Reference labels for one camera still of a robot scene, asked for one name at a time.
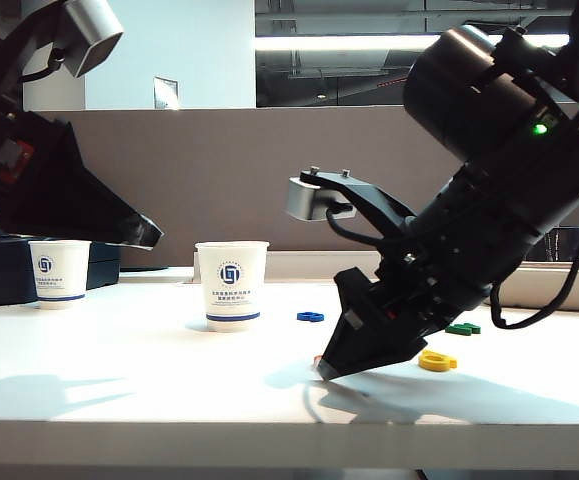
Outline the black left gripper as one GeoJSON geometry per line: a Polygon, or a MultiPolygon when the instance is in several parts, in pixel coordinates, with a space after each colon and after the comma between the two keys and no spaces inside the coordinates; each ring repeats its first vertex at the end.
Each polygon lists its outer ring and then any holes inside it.
{"type": "Polygon", "coordinates": [[[85,167],[70,123],[13,109],[0,112],[0,230],[147,250],[163,236],[85,167]]]}

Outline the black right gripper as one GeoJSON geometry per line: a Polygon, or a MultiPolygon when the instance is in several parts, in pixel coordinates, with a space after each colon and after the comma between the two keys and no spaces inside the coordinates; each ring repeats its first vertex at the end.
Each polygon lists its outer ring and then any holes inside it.
{"type": "Polygon", "coordinates": [[[539,239],[539,201],[526,192],[441,192],[419,214],[389,205],[378,282],[357,267],[334,277],[341,314],[318,362],[323,380],[411,360],[539,239]]]}

